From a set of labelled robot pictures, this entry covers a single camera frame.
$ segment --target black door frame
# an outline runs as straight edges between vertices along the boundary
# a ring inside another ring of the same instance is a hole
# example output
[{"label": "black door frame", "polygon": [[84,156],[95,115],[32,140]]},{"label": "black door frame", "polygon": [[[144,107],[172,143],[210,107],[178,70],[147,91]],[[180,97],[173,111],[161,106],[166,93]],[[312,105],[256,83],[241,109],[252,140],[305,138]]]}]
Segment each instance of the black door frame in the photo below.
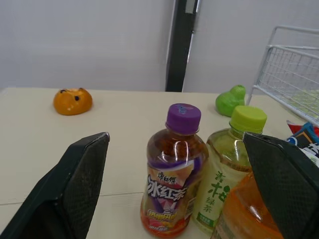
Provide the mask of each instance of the black door frame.
[{"label": "black door frame", "polygon": [[166,66],[168,92],[181,92],[200,0],[176,0]]}]

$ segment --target iced tea bottle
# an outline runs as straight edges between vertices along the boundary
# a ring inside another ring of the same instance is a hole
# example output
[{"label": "iced tea bottle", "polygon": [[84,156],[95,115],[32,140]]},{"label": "iced tea bottle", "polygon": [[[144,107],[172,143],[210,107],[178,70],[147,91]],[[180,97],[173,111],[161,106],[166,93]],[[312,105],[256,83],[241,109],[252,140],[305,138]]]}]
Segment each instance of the iced tea bottle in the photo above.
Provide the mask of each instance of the iced tea bottle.
[{"label": "iced tea bottle", "polygon": [[148,142],[141,220],[155,236],[172,238],[188,225],[208,158],[206,145],[196,134],[200,117],[195,106],[174,104],[168,110],[166,129]]}]

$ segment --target white table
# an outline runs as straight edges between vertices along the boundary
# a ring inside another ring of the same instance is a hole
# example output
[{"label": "white table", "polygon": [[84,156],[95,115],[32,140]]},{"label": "white table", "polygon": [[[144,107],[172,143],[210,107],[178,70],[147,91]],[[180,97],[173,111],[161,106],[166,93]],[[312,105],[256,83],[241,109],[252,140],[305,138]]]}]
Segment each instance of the white table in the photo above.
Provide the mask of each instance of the white table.
[{"label": "white table", "polygon": [[[146,144],[164,128],[168,107],[189,103],[202,112],[199,136],[228,127],[214,110],[217,94],[90,90],[94,106],[82,115],[61,116],[52,106],[57,89],[8,88],[0,92],[0,232],[37,181],[71,143],[102,131],[111,142],[100,198],[88,239],[153,238],[142,228],[139,210],[146,183]],[[287,138],[286,120],[303,121],[267,96],[251,105],[268,115],[264,134]],[[183,238],[207,238],[191,222]]]}]

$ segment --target green pear figure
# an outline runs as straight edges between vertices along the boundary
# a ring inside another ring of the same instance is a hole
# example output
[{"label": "green pear figure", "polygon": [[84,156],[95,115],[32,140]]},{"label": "green pear figure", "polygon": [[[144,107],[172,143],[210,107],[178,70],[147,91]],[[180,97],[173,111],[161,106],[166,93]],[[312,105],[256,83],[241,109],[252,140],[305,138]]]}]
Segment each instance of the green pear figure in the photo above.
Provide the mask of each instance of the green pear figure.
[{"label": "green pear figure", "polygon": [[245,105],[246,89],[242,85],[231,88],[230,91],[220,94],[216,98],[216,109],[223,115],[231,117],[236,106]]}]

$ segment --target wire rack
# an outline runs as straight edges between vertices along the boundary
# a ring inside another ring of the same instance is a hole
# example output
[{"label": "wire rack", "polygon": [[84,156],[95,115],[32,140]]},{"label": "wire rack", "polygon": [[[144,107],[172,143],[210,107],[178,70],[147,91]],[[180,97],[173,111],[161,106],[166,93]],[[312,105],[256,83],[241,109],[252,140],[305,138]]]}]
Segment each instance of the wire rack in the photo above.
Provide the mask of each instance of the wire rack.
[{"label": "wire rack", "polygon": [[258,89],[305,120],[319,126],[319,48],[271,45],[277,29],[319,35],[319,30],[315,29],[275,27],[247,105],[254,89]]}]

